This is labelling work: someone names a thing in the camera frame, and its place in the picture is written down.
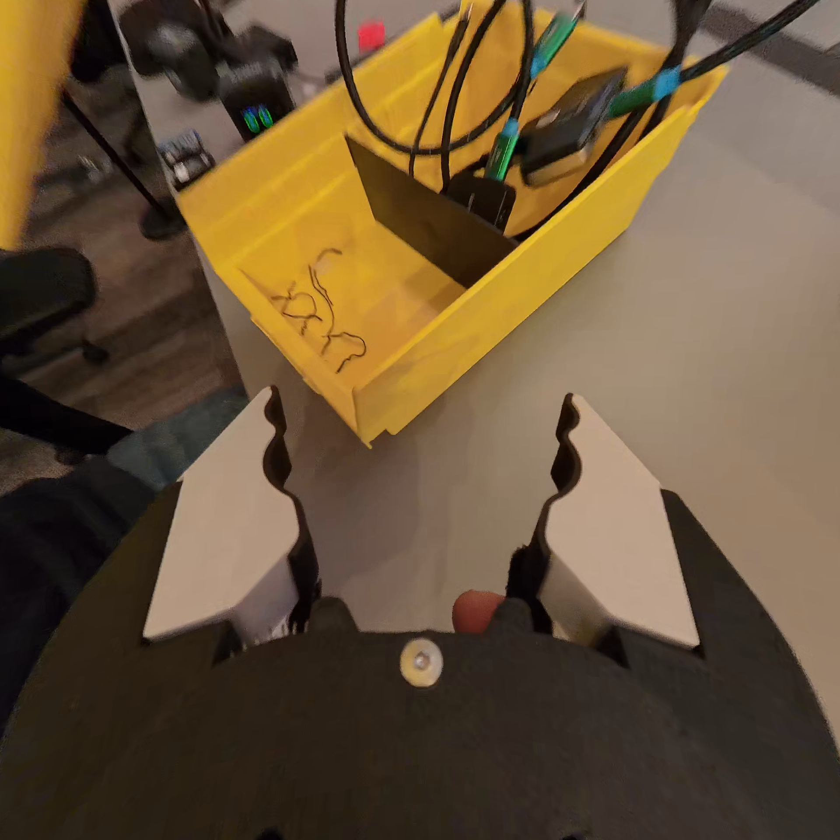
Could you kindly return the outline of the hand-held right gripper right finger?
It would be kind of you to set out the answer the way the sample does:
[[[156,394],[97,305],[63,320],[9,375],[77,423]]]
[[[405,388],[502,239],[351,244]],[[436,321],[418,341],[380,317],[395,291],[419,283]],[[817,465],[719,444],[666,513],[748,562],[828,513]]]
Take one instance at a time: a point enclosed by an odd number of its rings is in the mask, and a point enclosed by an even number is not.
[[[554,493],[515,550],[506,596],[534,629],[598,648],[616,630],[685,650],[700,644],[662,486],[581,396],[556,427]]]

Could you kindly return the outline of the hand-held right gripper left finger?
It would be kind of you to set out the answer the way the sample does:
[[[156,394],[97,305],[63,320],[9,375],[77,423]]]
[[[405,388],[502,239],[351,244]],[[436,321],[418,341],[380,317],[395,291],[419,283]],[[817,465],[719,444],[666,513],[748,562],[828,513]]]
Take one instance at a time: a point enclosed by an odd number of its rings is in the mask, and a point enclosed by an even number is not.
[[[304,631],[321,577],[306,515],[287,488],[286,431],[270,385],[185,472],[145,639],[229,623],[252,646]]]

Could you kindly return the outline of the yellow plastic bin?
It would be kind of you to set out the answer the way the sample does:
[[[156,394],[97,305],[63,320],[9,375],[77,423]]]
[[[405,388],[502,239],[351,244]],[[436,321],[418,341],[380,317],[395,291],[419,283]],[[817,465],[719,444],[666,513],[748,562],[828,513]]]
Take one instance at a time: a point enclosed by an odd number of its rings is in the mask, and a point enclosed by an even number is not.
[[[726,75],[718,67],[674,93],[647,137],[634,130],[604,174],[473,287],[462,288],[378,224],[344,135],[398,169],[354,114],[342,81],[185,190],[178,202],[197,243],[252,322],[358,439],[397,434],[586,267],[632,223],[690,125]],[[321,273],[339,328],[364,359],[341,375],[316,341],[268,300],[327,248]]]

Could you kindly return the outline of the black square hub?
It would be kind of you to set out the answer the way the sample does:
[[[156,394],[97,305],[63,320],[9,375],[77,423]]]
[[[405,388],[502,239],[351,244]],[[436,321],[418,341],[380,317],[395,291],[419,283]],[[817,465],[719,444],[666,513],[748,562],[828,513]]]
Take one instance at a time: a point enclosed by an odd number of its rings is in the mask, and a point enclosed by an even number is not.
[[[628,66],[577,80],[520,131],[519,171],[529,188],[557,182],[591,158],[614,97],[627,82]]]

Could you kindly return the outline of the person's blue jeans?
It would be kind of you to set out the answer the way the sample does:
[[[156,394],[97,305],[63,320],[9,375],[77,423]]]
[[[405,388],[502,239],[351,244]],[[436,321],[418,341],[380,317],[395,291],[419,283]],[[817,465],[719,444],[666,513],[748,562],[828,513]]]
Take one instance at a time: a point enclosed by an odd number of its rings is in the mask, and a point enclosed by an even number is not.
[[[106,460],[160,491],[181,479],[248,404],[243,386],[222,388],[120,440]]]

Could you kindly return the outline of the pile of black twist ties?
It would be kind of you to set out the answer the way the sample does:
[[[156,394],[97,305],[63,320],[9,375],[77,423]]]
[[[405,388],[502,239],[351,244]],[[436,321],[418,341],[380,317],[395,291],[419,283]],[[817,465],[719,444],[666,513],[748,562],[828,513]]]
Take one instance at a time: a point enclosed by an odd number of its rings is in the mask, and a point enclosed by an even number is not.
[[[361,335],[340,329],[335,304],[321,278],[330,259],[342,256],[341,248],[323,249],[307,267],[306,287],[299,287],[294,280],[285,291],[268,295],[281,317],[297,325],[301,338],[316,341],[319,357],[331,363],[336,375],[368,354],[368,344]]]

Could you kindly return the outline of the black office chair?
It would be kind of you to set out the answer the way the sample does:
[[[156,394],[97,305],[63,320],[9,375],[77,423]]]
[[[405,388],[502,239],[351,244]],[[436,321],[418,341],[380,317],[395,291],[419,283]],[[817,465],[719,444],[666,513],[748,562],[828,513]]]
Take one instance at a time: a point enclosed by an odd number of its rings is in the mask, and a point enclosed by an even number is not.
[[[2,251],[2,360],[25,356],[48,332],[89,310],[97,294],[93,266],[78,250]],[[1,426],[51,446],[63,466],[105,455],[133,433],[58,402],[5,371],[1,373]]]

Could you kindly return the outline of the black stand pole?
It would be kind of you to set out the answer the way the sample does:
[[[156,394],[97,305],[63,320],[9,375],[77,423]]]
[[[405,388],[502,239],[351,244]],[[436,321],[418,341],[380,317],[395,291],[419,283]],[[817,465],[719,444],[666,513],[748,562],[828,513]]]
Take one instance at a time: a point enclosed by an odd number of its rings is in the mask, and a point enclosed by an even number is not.
[[[160,242],[179,235],[186,228],[186,221],[175,199],[172,196],[155,196],[147,188],[130,168],[128,162],[123,159],[93,122],[89,120],[89,117],[78,107],[67,90],[61,92],[60,100],[73,119],[147,203],[148,208],[139,222],[142,236],[150,241]]]

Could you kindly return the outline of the black bin divider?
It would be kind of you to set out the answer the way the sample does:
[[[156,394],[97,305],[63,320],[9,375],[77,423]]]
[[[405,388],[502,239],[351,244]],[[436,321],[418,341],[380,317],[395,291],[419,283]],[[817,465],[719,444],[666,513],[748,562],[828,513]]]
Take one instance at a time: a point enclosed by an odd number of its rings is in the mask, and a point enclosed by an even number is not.
[[[473,287],[516,249],[464,206],[414,180],[344,135],[374,220],[462,288]]]

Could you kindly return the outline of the black charger green lights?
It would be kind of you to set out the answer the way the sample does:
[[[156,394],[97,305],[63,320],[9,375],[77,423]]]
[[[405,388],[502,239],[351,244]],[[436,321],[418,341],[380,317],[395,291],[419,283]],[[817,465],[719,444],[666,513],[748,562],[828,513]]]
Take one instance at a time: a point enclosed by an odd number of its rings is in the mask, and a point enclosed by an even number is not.
[[[217,65],[217,97],[245,143],[271,130],[294,112],[287,74],[271,54]]]

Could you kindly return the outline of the blurred yellow object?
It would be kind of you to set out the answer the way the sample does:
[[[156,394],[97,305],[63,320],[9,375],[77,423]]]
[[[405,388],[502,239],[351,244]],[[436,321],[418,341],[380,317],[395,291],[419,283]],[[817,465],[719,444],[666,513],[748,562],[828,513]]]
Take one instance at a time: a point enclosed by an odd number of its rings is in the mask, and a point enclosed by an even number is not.
[[[1,248],[25,227],[85,2],[1,2]]]

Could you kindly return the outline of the blurred black device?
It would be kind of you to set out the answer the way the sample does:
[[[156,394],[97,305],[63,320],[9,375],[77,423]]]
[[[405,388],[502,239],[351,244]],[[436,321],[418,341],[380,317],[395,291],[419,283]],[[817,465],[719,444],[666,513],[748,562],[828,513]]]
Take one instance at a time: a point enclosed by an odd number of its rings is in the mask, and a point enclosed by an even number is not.
[[[217,64],[224,58],[220,48],[230,30],[211,2],[129,2],[117,20],[142,77],[163,76],[193,102],[215,99]]]

